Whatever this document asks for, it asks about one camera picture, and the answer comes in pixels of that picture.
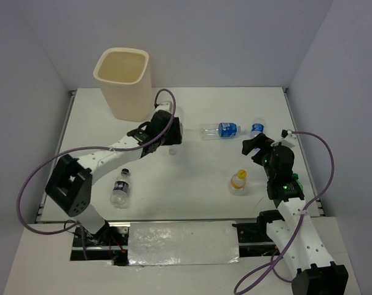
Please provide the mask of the clear bottle large blue label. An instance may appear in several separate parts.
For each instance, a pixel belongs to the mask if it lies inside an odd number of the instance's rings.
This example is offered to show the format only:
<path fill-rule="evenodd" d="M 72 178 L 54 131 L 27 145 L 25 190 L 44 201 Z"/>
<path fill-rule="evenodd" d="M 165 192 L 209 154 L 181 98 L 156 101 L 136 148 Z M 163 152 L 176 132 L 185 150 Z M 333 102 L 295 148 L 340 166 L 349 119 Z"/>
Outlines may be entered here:
<path fill-rule="evenodd" d="M 199 135 L 202 140 L 229 140 L 244 134 L 245 130 L 233 122 L 199 125 Z"/>

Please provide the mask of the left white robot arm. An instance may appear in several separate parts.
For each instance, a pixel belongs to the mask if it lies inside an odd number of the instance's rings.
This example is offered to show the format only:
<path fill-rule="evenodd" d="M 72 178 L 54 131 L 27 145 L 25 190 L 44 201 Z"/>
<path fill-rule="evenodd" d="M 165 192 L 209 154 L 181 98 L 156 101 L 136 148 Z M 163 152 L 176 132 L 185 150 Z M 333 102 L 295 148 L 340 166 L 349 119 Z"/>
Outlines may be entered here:
<path fill-rule="evenodd" d="M 46 185 L 46 194 L 87 231 L 96 245 L 108 241 L 113 230 L 91 204 L 92 186 L 108 173 L 129 162 L 140 160 L 160 146 L 181 144 L 181 119 L 164 110 L 151 121 L 129 131 L 121 140 L 103 150 L 78 158 L 65 154 L 59 158 Z"/>

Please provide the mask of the clear bottle black cap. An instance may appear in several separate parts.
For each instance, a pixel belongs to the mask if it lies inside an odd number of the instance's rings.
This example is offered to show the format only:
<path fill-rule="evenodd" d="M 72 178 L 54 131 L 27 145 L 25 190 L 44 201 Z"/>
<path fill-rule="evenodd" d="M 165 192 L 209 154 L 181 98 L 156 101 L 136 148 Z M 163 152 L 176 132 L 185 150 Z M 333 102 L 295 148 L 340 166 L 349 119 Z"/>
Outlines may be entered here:
<path fill-rule="evenodd" d="M 114 208 L 125 209 L 129 206 L 130 171 L 127 168 L 121 170 L 116 178 L 110 195 L 110 202 Z"/>

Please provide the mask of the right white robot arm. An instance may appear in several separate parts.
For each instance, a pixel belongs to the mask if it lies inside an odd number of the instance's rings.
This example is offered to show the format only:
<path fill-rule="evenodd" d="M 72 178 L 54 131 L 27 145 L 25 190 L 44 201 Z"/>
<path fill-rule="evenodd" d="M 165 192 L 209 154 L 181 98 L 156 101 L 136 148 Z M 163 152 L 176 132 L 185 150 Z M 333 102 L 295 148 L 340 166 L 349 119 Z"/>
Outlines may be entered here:
<path fill-rule="evenodd" d="M 285 261 L 291 272 L 293 294 L 344 294 L 349 274 L 344 265 L 338 265 L 326 250 L 315 229 L 298 177 L 293 172 L 295 154 L 291 139 L 298 132 L 283 130 L 281 140 L 274 141 L 260 133 L 242 143 L 242 154 L 257 153 L 252 161 L 264 168 L 267 176 L 267 194 L 274 210 L 262 211 L 257 218 L 256 233 L 262 240 L 272 240 L 279 255 L 260 266 L 264 273 L 244 290 L 245 294 L 258 285 L 280 261 Z"/>

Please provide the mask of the clear bottle green blue label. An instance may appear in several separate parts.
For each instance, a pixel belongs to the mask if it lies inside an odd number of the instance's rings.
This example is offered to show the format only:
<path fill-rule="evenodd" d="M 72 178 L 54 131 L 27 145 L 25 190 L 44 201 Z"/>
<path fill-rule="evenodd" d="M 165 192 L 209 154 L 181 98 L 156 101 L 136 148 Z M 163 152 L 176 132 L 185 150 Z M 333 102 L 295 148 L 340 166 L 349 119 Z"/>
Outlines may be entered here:
<path fill-rule="evenodd" d="M 179 131 L 180 131 L 180 143 L 171 145 L 168 148 L 168 152 L 170 155 L 176 155 L 180 151 L 180 147 L 183 140 L 183 129 L 184 129 L 184 110 L 181 106 L 178 106 L 175 111 L 175 117 L 178 118 L 179 121 Z"/>

